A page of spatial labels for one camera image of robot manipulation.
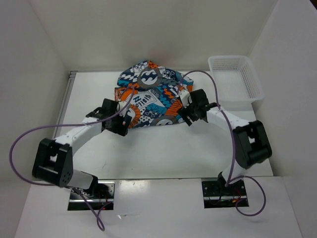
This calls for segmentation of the colourful patterned shorts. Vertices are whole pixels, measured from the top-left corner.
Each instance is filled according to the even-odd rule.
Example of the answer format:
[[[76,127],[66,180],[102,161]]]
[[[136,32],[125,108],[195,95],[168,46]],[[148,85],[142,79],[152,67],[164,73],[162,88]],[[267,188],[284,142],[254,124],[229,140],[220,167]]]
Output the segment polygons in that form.
[[[181,72],[146,60],[120,74],[115,100],[129,100],[134,90],[129,128],[178,124],[184,121],[178,114],[183,106],[178,93],[193,91],[193,85],[194,81]]]

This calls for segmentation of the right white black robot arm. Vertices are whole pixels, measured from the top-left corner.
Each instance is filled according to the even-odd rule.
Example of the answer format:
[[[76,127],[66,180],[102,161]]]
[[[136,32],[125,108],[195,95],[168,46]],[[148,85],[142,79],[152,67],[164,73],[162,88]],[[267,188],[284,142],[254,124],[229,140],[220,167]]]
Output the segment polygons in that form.
[[[178,110],[183,120],[191,125],[199,119],[229,132],[232,142],[230,165],[218,174],[217,189],[223,195],[230,194],[246,171],[272,156],[272,149],[261,121],[249,121],[227,112],[218,103],[210,103],[203,89],[180,91],[183,105]]]

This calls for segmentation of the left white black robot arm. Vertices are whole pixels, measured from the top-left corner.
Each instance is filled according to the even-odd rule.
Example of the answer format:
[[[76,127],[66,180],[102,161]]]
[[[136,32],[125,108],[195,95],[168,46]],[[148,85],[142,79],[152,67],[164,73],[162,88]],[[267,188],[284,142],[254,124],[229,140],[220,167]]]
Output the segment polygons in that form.
[[[40,141],[32,169],[33,177],[58,187],[75,188],[87,198],[97,196],[98,177],[74,169],[75,153],[104,130],[125,136],[132,121],[131,104],[104,99],[103,104],[88,113],[80,126],[54,139]]]

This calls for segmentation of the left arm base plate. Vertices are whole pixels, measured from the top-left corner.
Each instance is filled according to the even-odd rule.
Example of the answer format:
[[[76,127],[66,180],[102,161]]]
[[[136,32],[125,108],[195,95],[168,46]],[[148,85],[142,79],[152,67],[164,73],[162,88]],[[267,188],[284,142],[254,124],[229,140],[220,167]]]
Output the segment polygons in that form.
[[[93,193],[88,193],[88,191],[81,188],[78,190],[94,211],[113,210],[115,181],[100,181]],[[67,210],[84,211],[89,210],[89,207],[79,194],[71,190]]]

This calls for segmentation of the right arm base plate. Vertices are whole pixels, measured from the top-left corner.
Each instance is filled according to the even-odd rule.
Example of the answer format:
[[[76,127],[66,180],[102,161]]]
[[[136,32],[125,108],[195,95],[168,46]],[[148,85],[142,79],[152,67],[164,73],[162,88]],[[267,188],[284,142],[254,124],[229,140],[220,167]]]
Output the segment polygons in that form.
[[[216,179],[202,180],[204,208],[248,207],[244,182],[238,181],[230,187],[221,188]]]

